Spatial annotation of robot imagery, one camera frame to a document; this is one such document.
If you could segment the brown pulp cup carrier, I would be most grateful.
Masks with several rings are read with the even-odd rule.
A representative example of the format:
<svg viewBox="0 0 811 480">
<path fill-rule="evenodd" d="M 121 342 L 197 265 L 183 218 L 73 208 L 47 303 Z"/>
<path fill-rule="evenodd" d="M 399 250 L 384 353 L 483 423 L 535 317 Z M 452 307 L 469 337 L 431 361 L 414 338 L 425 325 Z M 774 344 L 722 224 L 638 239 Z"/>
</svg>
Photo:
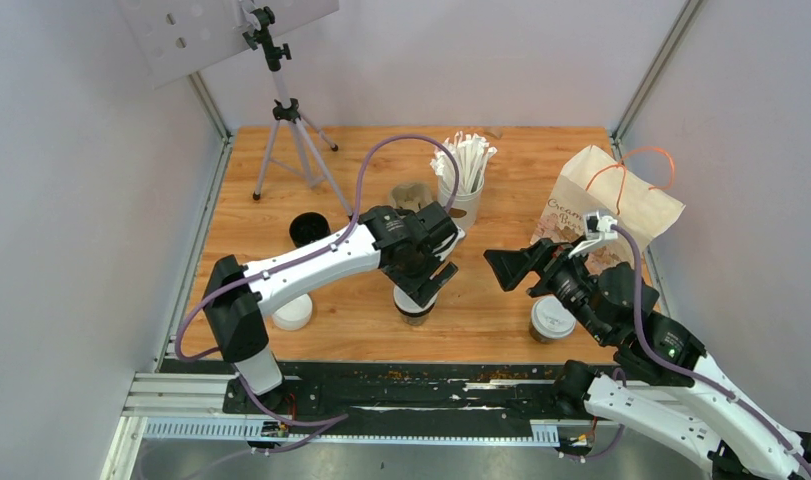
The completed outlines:
<svg viewBox="0 0 811 480">
<path fill-rule="evenodd" d="M 398 210 L 419 212 L 434 201 L 431 188 L 423 182 L 399 184 L 388 194 L 388 203 Z"/>
</svg>

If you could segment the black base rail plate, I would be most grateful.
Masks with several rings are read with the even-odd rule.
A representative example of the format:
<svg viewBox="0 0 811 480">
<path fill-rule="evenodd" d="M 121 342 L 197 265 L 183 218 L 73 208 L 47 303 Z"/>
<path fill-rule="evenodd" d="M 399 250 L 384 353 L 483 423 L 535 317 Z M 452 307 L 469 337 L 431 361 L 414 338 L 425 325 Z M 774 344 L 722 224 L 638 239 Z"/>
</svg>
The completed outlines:
<svg viewBox="0 0 811 480">
<path fill-rule="evenodd" d="M 561 407 L 552 384 L 558 364 L 280 363 L 284 379 L 259 396 L 296 416 L 300 432 L 337 418 L 332 435 L 384 439 L 522 439 L 533 424 L 589 431 L 595 419 Z"/>
</svg>

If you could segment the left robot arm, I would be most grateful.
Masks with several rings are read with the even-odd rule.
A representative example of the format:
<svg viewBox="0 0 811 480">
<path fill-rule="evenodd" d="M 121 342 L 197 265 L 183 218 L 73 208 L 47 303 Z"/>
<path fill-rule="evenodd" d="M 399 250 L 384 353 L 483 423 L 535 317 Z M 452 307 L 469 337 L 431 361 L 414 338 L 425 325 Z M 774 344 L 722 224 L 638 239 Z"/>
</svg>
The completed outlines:
<svg viewBox="0 0 811 480">
<path fill-rule="evenodd" d="M 437 202 L 418 212 L 376 206 L 346 228 L 278 257 L 214 266 L 202 310 L 222 359 L 249 387 L 264 413 L 279 411 L 287 386 L 270 347 L 266 317 L 289 302 L 342 278 L 373 270 L 394 284 L 393 301 L 408 319 L 424 319 L 456 274 L 447 258 L 465 231 Z"/>
</svg>

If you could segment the bundle of white wrapped straws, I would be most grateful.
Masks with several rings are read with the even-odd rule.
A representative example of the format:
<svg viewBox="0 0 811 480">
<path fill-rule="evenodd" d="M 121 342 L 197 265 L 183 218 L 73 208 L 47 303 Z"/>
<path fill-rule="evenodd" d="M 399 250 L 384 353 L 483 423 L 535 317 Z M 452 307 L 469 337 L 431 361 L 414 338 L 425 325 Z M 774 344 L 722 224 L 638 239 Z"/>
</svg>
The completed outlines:
<svg viewBox="0 0 811 480">
<path fill-rule="evenodd" d="M 455 162 L 443 149 L 435 149 L 430 166 L 441 185 L 449 191 L 456 188 L 457 195 L 477 192 L 484 185 L 487 165 L 498 149 L 486 137 L 462 131 L 452 139 L 447 138 L 443 147 L 453 155 Z"/>
</svg>

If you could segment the silver tripod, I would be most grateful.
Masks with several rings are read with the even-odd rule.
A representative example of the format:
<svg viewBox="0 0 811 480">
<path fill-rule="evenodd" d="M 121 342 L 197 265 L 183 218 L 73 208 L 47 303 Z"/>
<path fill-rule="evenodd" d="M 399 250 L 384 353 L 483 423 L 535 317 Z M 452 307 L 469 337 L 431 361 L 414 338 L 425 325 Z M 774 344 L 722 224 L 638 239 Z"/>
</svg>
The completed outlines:
<svg viewBox="0 0 811 480">
<path fill-rule="evenodd" d="M 272 109 L 273 121 L 257 182 L 252 192 L 252 199 L 259 201 L 262 198 L 267 171 L 270 166 L 277 165 L 303 178 L 309 188 L 327 182 L 343 206 L 346 215 L 352 217 L 354 210 L 335 181 L 310 133 L 315 132 L 333 152 L 339 150 L 339 145 L 322 128 L 306 118 L 299 100 L 288 94 L 287 85 L 282 74 L 282 64 L 292 58 L 292 52 L 288 44 L 282 43 L 278 45 L 275 42 L 274 26 L 276 17 L 274 11 L 268 6 L 259 6 L 253 1 L 242 1 L 240 5 L 245 19 L 250 24 L 250 29 L 243 33 L 243 38 L 251 49 L 263 52 L 266 65 L 276 88 L 276 98 Z M 293 139 L 301 165 L 299 170 L 273 157 L 277 135 L 283 126 L 289 129 Z"/>
</svg>

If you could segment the clear brown printed coffee cup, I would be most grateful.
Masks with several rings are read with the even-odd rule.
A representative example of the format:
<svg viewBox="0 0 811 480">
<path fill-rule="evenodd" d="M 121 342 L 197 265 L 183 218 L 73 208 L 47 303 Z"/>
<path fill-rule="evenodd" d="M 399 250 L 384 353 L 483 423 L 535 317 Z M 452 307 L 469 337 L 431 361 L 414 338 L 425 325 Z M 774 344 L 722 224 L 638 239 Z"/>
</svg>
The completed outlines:
<svg viewBox="0 0 811 480">
<path fill-rule="evenodd" d="M 437 299 L 438 294 L 435 294 L 425 306 L 420 306 L 399 287 L 393 288 L 394 306 L 399 311 L 402 320 L 411 326 L 420 326 L 427 320 Z"/>
</svg>

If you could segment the dark cup of coffee beans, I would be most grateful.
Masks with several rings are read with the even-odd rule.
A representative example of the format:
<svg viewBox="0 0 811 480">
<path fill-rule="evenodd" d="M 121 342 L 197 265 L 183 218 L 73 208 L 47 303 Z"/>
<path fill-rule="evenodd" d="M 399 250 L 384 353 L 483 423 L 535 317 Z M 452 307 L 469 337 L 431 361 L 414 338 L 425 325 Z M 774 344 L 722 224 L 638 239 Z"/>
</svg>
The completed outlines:
<svg viewBox="0 0 811 480">
<path fill-rule="evenodd" d="M 305 212 L 296 216 L 288 228 L 289 237 L 296 248 L 301 248 L 331 234 L 327 218 L 318 212 Z"/>
</svg>

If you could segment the white cup lid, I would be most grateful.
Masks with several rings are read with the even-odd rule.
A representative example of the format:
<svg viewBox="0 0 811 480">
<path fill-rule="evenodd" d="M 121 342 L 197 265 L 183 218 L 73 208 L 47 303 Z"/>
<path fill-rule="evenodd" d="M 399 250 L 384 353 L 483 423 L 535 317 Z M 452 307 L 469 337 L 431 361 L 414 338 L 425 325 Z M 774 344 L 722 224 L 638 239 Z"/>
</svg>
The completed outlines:
<svg viewBox="0 0 811 480">
<path fill-rule="evenodd" d="M 398 286 L 393 288 L 394 305 L 406 316 L 422 316 L 427 314 L 434 307 L 437 299 L 438 294 L 435 294 L 424 305 L 419 305 Z"/>
</svg>

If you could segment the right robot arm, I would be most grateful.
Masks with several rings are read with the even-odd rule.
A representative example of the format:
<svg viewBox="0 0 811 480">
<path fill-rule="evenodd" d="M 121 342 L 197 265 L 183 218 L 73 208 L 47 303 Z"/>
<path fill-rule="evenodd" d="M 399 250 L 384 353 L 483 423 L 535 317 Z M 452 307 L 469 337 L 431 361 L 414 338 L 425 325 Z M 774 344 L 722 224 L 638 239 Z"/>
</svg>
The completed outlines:
<svg viewBox="0 0 811 480">
<path fill-rule="evenodd" d="M 594 274 L 573 247 L 542 239 L 520 250 L 487 250 L 484 257 L 504 291 L 536 273 L 530 297 L 558 301 L 599 345 L 614 348 L 620 371 L 662 389 L 685 410 L 636 397 L 595 367 L 569 360 L 552 387 L 558 413 L 617 421 L 715 479 L 811 478 L 811 432 L 788 429 L 764 413 L 696 336 L 655 310 L 658 292 L 629 263 Z"/>
</svg>

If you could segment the grey perforated board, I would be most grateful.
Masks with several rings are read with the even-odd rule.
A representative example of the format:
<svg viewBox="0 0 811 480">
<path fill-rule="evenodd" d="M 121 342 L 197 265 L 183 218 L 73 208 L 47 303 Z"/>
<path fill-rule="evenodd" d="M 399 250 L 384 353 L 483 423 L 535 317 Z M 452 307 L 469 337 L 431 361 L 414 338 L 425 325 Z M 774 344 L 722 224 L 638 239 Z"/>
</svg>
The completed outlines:
<svg viewBox="0 0 811 480">
<path fill-rule="evenodd" d="M 338 1 L 148 1 L 117 3 L 161 87 L 333 14 Z"/>
</svg>

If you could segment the lidded coffee cup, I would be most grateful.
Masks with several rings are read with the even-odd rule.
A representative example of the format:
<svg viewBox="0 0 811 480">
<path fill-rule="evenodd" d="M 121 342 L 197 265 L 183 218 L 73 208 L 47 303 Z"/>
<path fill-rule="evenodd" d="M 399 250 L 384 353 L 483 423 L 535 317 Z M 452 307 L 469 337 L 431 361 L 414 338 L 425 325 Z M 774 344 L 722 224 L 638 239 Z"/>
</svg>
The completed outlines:
<svg viewBox="0 0 811 480">
<path fill-rule="evenodd" d="M 529 333 L 540 343 L 550 343 L 569 337 L 577 320 L 555 296 L 538 299 L 531 309 Z"/>
</svg>

